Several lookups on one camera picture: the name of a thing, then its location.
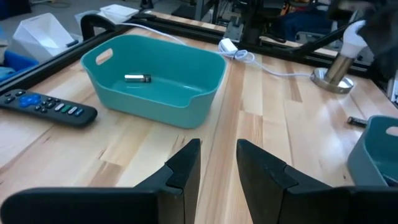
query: wood grain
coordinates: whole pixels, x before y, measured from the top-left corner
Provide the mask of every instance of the wood grain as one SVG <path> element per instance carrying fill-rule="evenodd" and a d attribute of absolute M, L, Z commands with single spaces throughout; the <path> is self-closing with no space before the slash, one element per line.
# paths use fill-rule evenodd
<path fill-rule="evenodd" d="M 166 19 L 223 27 L 157 14 Z M 142 29 L 130 34 L 165 39 Z M 188 45 L 215 45 L 182 38 Z M 257 55 L 277 72 L 313 68 Z M 351 185 L 346 160 L 361 135 L 348 116 L 398 116 L 370 81 L 352 77 L 348 95 L 319 89 L 308 78 L 275 77 L 228 61 L 224 80 L 205 123 L 180 129 L 105 108 L 77 61 L 31 90 L 94 106 L 96 121 L 77 130 L 0 110 L 0 202 L 31 187 L 133 187 L 153 174 L 192 138 L 202 140 L 196 223 L 251 223 L 236 165 L 236 140 L 246 138 L 298 170 L 332 186 Z"/>

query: remote control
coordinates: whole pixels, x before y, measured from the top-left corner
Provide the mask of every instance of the remote control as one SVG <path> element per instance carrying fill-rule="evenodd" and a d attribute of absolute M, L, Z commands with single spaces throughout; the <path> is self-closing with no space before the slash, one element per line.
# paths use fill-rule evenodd
<path fill-rule="evenodd" d="M 368 122 L 364 119 L 354 118 L 352 116 L 347 119 L 347 123 L 361 128 L 366 128 L 366 125 L 368 125 Z"/>
<path fill-rule="evenodd" d="M 94 121 L 98 113 L 90 106 L 27 90 L 11 90 L 0 96 L 0 108 L 31 114 L 74 127 L 87 126 Z"/>

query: floor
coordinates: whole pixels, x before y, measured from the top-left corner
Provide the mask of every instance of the floor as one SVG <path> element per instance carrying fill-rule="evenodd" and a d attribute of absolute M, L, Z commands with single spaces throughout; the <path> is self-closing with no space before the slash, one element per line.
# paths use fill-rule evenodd
<path fill-rule="evenodd" d="M 47 5 L 36 5 L 32 7 L 32 13 L 8 18 L 0 21 L 0 27 L 5 33 L 5 38 L 11 43 L 9 50 L 18 54 L 30 56 L 30 54 L 16 41 L 12 41 L 12 35 L 16 31 L 20 21 L 30 17 L 38 16 L 47 12 L 52 13 L 66 28 L 69 33 L 81 35 L 80 27 L 75 19 L 75 15 L 89 10 L 99 10 L 101 7 L 110 4 L 120 4 L 127 7 L 139 9 L 139 1 L 120 1 L 120 0 L 62 0 L 70 3 L 68 8 L 53 8 Z M 153 11 L 171 14 L 182 4 L 180 0 L 154 0 L 155 8 Z"/>

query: teal bin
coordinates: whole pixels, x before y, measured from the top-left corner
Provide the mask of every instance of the teal bin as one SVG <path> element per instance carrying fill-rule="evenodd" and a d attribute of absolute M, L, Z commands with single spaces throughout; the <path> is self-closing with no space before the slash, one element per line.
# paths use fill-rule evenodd
<path fill-rule="evenodd" d="M 97 63 L 111 49 L 112 56 Z M 216 53 L 141 35 L 120 35 L 81 59 L 102 104 L 181 128 L 199 127 L 223 79 L 226 62 Z M 150 83 L 125 82 L 128 74 Z"/>
<path fill-rule="evenodd" d="M 398 127 L 398 119 L 369 119 L 347 161 L 356 185 L 387 186 L 385 177 L 398 180 L 398 137 L 387 133 L 391 127 Z"/>

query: white cable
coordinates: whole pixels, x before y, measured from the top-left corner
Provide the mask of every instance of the white cable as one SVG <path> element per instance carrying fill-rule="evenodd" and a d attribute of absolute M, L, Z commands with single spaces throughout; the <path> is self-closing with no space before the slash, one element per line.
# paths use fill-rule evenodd
<path fill-rule="evenodd" d="M 119 23 L 120 25 L 125 25 L 125 26 L 134 26 L 134 27 L 140 27 L 152 32 L 155 32 L 156 34 L 159 35 L 163 35 L 165 37 L 168 37 L 170 39 L 176 40 L 178 43 L 182 44 L 182 45 L 186 45 L 182 40 L 173 37 L 172 35 L 169 34 L 165 34 L 161 31 L 157 31 L 155 29 L 143 26 L 143 25 L 139 25 L 139 24 L 133 24 L 133 23 Z M 225 57 L 229 57 L 232 58 L 233 60 L 238 60 L 240 62 L 244 62 L 244 63 L 255 63 L 256 65 L 260 66 L 262 69 L 264 69 L 265 71 L 269 72 L 272 75 L 276 75 L 279 77 L 292 77 L 292 76 L 305 76 L 305 77 L 309 77 L 310 74 L 306 74 L 306 73 L 279 73 L 279 72 L 273 72 L 271 70 L 269 70 L 267 67 L 265 67 L 263 64 L 259 63 L 256 61 L 256 56 L 254 56 L 253 53 L 248 52 L 247 50 L 235 50 L 235 51 L 225 51 L 222 47 L 221 42 L 218 44 L 218 52 L 216 52 L 220 55 L 223 55 Z"/>

